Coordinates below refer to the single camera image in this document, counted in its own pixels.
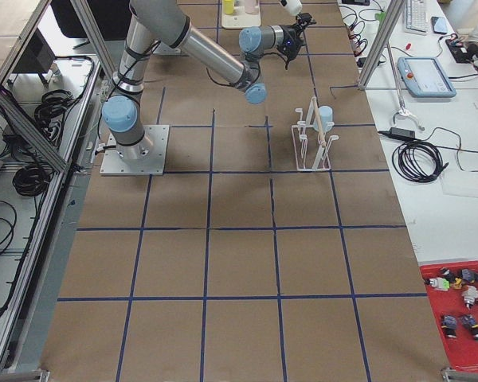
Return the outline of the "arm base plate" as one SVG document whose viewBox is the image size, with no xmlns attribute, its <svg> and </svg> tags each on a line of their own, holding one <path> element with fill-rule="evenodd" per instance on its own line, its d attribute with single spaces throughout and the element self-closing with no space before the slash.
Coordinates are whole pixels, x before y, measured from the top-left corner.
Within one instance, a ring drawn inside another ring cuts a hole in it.
<svg viewBox="0 0 478 382">
<path fill-rule="evenodd" d="M 121 146 L 113 133 L 100 167 L 104 176 L 163 175 L 169 140 L 169 125 L 144 125 L 143 139 L 134 146 Z"/>
</svg>

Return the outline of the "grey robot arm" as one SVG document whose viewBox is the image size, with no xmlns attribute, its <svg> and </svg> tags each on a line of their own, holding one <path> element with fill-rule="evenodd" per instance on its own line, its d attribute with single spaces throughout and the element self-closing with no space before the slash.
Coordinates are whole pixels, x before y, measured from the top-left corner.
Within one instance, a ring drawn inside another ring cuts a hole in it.
<svg viewBox="0 0 478 382">
<path fill-rule="evenodd" d="M 116 141 L 119 158 L 137 162 L 154 149 L 140 121 L 140 100 L 150 60 L 163 74 L 163 82 L 168 81 L 170 74 L 180 74 L 188 80 L 194 70 L 189 60 L 194 59 L 198 62 L 196 67 L 205 70 L 208 76 L 219 75 L 222 87 L 244 92 L 251 104 L 264 102 L 267 90 L 260 61 L 266 50 L 273 50 L 285 63 L 290 63 L 305 44 L 303 31 L 315 24 L 314 18 L 302 11 L 300 2 L 283 1 L 281 5 L 295 17 L 295 22 L 243 29 L 238 35 L 241 56 L 235 57 L 193 26 L 177 2 L 131 1 L 124 51 L 101 111 Z"/>
</svg>

